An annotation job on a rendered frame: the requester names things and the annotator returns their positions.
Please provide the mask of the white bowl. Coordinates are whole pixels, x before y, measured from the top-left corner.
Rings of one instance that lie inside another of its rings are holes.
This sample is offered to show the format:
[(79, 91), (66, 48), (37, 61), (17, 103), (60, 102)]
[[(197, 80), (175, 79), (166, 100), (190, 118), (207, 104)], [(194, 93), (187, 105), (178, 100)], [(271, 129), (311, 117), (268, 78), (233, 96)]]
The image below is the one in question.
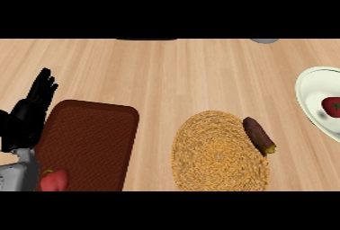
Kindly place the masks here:
[(329, 97), (340, 97), (340, 68), (315, 66), (307, 69), (295, 83), (295, 94), (308, 119), (329, 137), (340, 142), (340, 118), (333, 118), (321, 106)]

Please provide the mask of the dark red rectangular placemat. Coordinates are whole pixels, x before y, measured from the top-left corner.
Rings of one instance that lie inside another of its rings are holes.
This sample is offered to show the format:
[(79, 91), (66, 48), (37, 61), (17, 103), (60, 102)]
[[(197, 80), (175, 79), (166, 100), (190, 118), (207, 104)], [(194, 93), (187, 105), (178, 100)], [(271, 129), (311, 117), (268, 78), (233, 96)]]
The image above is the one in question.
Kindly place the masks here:
[(120, 191), (138, 133), (131, 106), (66, 100), (51, 111), (35, 148), (40, 175), (66, 169), (70, 191)]

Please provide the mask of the round woven straw placemat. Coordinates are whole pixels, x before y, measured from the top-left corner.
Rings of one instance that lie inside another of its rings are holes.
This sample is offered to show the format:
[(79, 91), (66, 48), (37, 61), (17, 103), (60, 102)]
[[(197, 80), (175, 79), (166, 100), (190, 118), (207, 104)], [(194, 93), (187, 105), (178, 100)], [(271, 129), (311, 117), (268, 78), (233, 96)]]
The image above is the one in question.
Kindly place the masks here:
[(172, 169), (181, 190), (268, 189), (268, 158), (256, 149), (236, 115), (205, 111), (190, 117), (176, 132)]

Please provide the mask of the red apple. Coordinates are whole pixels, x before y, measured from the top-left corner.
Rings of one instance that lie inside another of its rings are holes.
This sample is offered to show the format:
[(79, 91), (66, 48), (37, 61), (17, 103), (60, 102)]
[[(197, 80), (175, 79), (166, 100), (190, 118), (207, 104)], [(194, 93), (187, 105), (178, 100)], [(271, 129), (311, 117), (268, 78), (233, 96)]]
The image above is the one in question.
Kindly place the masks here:
[(70, 172), (67, 169), (46, 171), (40, 180), (42, 191), (66, 191), (70, 185)]

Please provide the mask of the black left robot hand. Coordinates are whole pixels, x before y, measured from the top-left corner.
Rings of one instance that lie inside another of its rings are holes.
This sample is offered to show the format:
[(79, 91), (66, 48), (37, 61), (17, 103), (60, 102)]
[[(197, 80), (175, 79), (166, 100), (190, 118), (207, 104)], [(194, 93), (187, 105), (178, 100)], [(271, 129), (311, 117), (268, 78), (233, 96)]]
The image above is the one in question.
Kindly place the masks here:
[(11, 112), (0, 110), (2, 151), (33, 148), (42, 137), (46, 111), (60, 85), (48, 68), (43, 68), (33, 81), (32, 90)]

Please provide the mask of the dark brown sweet potato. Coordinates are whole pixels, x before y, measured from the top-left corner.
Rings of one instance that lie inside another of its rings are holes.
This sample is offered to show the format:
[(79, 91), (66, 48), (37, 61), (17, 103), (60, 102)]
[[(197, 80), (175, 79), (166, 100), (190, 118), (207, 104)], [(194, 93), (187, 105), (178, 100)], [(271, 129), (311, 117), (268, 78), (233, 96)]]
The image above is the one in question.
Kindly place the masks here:
[(277, 145), (271, 140), (268, 133), (264, 130), (261, 124), (253, 118), (247, 117), (243, 120), (243, 128), (253, 142), (253, 145), (259, 150), (259, 152), (262, 153), (262, 155), (274, 154), (277, 151)]

